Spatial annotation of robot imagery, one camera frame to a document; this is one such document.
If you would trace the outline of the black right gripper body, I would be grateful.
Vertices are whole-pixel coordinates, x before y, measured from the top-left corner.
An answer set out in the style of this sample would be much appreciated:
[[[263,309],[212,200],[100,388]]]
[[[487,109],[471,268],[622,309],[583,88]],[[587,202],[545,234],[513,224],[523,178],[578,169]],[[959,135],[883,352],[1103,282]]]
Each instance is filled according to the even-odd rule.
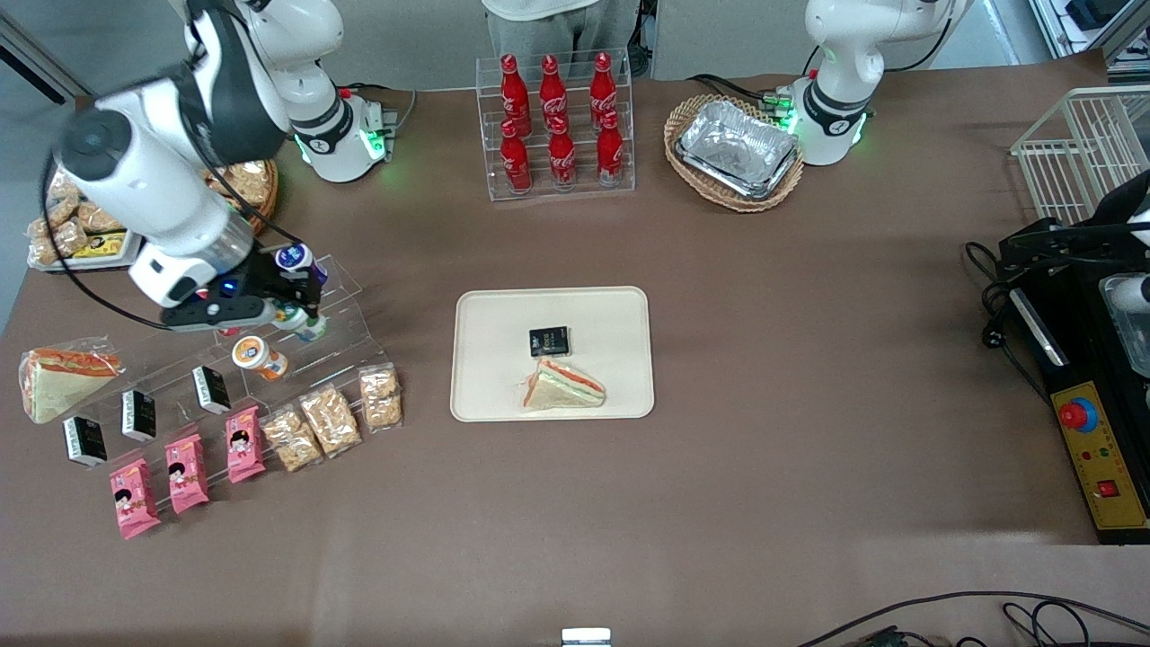
[[[319,274],[310,265],[283,269],[275,253],[253,251],[235,267],[235,295],[278,299],[302,308],[302,290],[320,288]]]

